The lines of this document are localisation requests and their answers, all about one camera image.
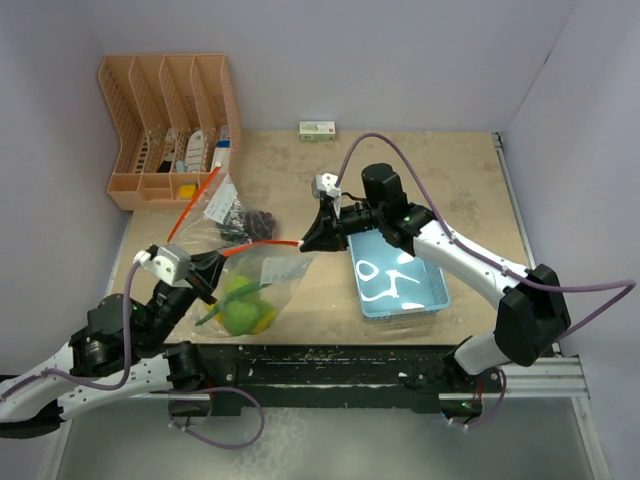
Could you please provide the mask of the clear orange-zip bag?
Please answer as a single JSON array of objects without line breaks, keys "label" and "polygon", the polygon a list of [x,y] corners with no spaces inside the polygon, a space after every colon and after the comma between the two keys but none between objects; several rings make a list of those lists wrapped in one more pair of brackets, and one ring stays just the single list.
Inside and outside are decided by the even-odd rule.
[{"label": "clear orange-zip bag", "polygon": [[243,245],[273,240],[277,222],[269,211],[244,203],[226,167],[217,163],[170,231],[167,242]]}]

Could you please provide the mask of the green chili pepper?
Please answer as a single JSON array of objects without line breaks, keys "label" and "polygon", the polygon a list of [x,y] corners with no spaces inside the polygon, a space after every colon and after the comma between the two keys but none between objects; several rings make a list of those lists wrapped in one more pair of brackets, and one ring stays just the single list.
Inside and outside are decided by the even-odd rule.
[{"label": "green chili pepper", "polygon": [[195,322],[196,326],[204,325],[213,319],[230,301],[242,300],[245,297],[260,292],[265,288],[265,285],[261,285],[259,282],[250,282],[244,286],[241,286],[231,292],[229,292],[222,300],[219,300],[213,308],[201,319]]}]

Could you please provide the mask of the red grape bunch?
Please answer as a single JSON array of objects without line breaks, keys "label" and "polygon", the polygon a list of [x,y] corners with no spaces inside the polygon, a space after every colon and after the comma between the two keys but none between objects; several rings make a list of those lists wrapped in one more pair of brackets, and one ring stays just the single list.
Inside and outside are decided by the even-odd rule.
[{"label": "red grape bunch", "polygon": [[232,209],[215,223],[220,237],[232,244],[272,240],[277,226],[271,212],[241,209]]}]

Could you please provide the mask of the green bumpy fruit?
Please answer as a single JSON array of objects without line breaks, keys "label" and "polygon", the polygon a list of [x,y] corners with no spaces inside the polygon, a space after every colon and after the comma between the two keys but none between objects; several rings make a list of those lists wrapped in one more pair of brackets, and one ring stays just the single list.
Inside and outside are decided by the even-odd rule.
[{"label": "green bumpy fruit", "polygon": [[258,306],[252,302],[229,301],[223,308],[224,327],[233,336],[249,334],[260,319]]}]

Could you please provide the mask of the yellow banana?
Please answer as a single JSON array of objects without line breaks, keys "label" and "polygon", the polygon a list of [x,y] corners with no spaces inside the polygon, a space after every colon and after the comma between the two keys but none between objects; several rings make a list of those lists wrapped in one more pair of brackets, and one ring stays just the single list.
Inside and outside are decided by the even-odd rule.
[{"label": "yellow banana", "polygon": [[258,335],[267,330],[277,316],[277,311],[270,307],[260,311],[260,318],[251,330],[252,335]]}]

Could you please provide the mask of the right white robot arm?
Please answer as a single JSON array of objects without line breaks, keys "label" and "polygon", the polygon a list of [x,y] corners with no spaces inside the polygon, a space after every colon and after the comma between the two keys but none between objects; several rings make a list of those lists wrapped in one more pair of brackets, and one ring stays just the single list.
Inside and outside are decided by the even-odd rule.
[{"label": "right white robot arm", "polygon": [[445,357],[444,376],[452,389],[467,391],[481,373],[508,363],[530,366],[568,332],[571,320],[554,270],[545,265],[529,269],[473,242],[457,245],[455,233],[434,210],[409,201],[388,164],[367,166],[361,179],[364,199],[344,206],[337,176],[314,178],[319,210],[300,249],[344,251],[348,236],[377,230],[391,246],[441,267],[479,293],[496,310],[496,324]]}]

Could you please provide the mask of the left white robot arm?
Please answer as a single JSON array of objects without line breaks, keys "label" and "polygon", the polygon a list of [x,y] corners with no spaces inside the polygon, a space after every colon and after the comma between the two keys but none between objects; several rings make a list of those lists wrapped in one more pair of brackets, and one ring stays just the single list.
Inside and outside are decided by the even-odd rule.
[{"label": "left white robot arm", "polygon": [[171,247],[141,251],[132,269],[158,281],[141,303],[111,294],[87,313],[87,324],[52,357],[1,378],[1,436],[31,439],[101,404],[154,390],[194,392],[209,374],[197,345],[166,339],[197,300],[211,300],[227,257],[189,255]]}]

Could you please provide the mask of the yellow block in organizer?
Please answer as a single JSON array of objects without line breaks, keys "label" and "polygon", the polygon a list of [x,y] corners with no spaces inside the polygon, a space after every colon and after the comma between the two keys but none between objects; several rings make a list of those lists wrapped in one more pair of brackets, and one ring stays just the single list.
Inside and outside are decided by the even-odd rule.
[{"label": "yellow block in organizer", "polygon": [[183,184],[178,189],[178,197],[180,199],[192,199],[198,191],[196,184]]}]

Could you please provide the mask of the light blue plastic basket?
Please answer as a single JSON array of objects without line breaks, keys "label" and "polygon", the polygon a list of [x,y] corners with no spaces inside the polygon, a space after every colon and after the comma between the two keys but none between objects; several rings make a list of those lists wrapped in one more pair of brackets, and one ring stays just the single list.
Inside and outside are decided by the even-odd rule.
[{"label": "light blue plastic basket", "polygon": [[381,321],[450,306],[442,269],[388,244],[377,230],[348,237],[362,315]]}]

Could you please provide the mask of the small white green box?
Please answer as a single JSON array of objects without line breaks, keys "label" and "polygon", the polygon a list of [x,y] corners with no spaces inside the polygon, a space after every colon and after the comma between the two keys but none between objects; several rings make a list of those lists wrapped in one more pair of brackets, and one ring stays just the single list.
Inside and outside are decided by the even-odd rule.
[{"label": "small white green box", "polygon": [[334,121],[300,121],[299,139],[302,142],[331,142],[336,138]]}]

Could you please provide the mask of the white tube in organizer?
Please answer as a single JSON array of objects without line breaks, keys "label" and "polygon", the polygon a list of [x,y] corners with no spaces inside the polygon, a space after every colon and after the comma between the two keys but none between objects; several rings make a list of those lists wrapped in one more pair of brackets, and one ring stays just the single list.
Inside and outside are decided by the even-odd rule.
[{"label": "white tube in organizer", "polygon": [[189,137],[184,166],[189,173],[199,172],[205,153],[205,135],[201,130],[194,131]]}]

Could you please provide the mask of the blue white box in organizer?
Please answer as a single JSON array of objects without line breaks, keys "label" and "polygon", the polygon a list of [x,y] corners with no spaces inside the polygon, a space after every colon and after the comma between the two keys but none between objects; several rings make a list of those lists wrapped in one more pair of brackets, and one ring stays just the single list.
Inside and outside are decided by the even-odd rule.
[{"label": "blue white box in organizer", "polygon": [[222,125],[217,132],[217,140],[214,146],[210,171],[216,168],[224,168],[228,165],[231,156],[231,136],[228,125]]}]

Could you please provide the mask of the orange desk file organizer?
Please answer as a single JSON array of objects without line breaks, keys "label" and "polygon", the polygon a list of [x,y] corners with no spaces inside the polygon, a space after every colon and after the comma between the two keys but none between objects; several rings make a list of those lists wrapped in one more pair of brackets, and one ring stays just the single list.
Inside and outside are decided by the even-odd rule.
[{"label": "orange desk file organizer", "polygon": [[[107,192],[123,211],[183,209],[183,184],[210,173],[218,129],[228,125],[236,169],[243,126],[224,54],[107,55],[98,80],[120,141]],[[201,170],[185,171],[189,137],[201,130]]]}]

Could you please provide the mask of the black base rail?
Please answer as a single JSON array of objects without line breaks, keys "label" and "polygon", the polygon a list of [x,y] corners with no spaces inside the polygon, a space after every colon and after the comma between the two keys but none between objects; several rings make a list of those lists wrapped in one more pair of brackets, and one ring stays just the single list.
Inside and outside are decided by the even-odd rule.
[{"label": "black base rail", "polygon": [[167,348],[169,381],[181,391],[213,387],[214,416],[245,407],[453,411],[475,393],[497,393],[496,369],[458,372],[448,346],[233,345],[182,342]]}]

